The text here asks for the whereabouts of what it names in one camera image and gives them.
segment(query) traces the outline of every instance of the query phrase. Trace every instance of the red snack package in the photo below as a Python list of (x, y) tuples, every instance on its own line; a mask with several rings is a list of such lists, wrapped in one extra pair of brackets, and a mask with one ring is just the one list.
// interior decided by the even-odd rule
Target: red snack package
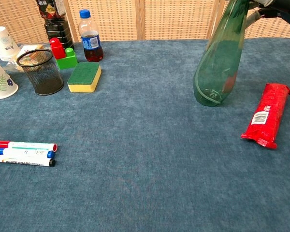
[(258, 144), (276, 149), (274, 142), (285, 109), (290, 89), (282, 84), (266, 84), (258, 108), (242, 139), (252, 139)]

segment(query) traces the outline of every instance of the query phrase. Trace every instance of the black marker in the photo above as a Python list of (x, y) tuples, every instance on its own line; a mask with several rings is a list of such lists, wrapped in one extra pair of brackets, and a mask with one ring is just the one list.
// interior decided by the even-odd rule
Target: black marker
[(15, 164), (53, 167), (56, 164), (56, 160), (51, 158), (0, 155), (0, 163), (15, 163)]

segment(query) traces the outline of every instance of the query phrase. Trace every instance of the yellow sponge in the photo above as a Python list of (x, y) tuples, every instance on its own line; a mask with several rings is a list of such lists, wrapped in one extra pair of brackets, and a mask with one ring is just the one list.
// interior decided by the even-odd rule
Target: yellow sponge
[(101, 66), (99, 63), (78, 63), (68, 80), (70, 92), (94, 92), (101, 76), (101, 72)]

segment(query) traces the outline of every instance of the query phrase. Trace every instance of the black marker cap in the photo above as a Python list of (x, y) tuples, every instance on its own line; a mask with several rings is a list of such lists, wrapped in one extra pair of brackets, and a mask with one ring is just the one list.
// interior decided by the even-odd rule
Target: black marker cap
[(49, 161), (49, 166), (50, 166), (50, 167), (54, 167), (55, 164), (56, 164), (56, 160), (54, 160), (54, 159), (50, 159), (50, 161)]

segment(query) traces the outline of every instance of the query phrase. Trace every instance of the green toy block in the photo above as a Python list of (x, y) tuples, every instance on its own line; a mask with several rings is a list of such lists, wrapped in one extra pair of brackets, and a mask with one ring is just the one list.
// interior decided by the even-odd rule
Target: green toy block
[(68, 47), (64, 52), (66, 54), (65, 58), (56, 59), (59, 69), (74, 68), (78, 62), (73, 48)]

